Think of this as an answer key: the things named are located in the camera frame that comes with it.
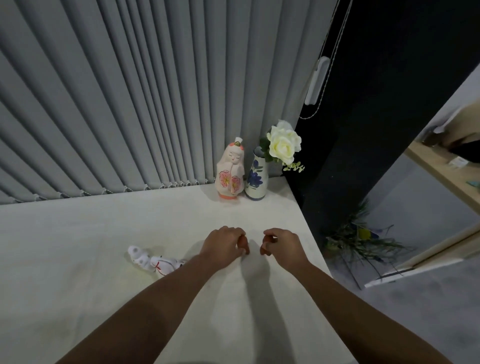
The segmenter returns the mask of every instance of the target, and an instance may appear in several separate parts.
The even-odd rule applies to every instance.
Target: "vertical blind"
[[[209,183],[296,124],[335,0],[1,0],[0,203]]]

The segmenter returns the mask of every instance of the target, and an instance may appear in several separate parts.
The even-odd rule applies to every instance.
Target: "ceramic doll figurine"
[[[166,276],[187,262],[184,259],[177,260],[174,258],[163,258],[162,256],[150,257],[147,251],[135,245],[128,248],[128,254],[136,265],[149,272],[156,272],[159,278]]]
[[[216,164],[215,188],[221,198],[232,200],[243,191],[243,167],[244,151],[241,145],[242,138],[235,138],[235,142],[230,143],[222,159]]]

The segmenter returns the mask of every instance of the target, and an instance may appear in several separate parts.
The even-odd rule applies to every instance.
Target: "white dog figurine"
[[[144,249],[132,245],[128,248],[128,254],[132,261],[149,272],[156,272],[156,275],[161,278],[168,273],[180,268],[187,261],[185,259],[163,258],[162,256],[152,256]]]

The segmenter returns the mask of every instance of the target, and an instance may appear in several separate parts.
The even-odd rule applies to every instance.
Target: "white table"
[[[290,229],[329,273],[281,177],[260,202],[203,185],[0,206],[0,362],[54,362],[152,283],[129,245],[188,258],[223,225],[245,229],[251,254],[208,281],[157,363],[351,362],[303,287],[259,254],[264,229]]]

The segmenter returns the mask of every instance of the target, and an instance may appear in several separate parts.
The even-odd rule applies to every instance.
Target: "person's right hand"
[[[264,240],[260,250],[273,254],[280,266],[292,273],[297,267],[308,263],[308,258],[297,234],[279,228],[264,231]]]

